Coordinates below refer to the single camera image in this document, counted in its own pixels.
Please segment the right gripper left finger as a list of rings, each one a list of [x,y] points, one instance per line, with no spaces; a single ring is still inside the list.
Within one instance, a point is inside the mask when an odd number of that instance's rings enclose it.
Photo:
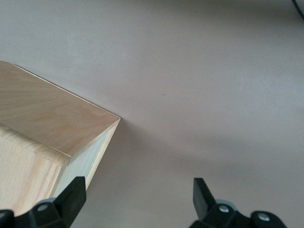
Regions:
[[[2,228],[69,228],[86,202],[84,176],[75,177],[56,197],[38,202],[26,213],[15,216],[10,209],[0,211]]]

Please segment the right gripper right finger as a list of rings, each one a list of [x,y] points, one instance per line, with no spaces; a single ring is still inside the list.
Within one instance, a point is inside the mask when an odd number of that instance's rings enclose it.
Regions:
[[[216,201],[203,178],[193,180],[193,205],[198,216],[192,228],[285,228],[284,222],[268,211],[241,214],[226,200]]]

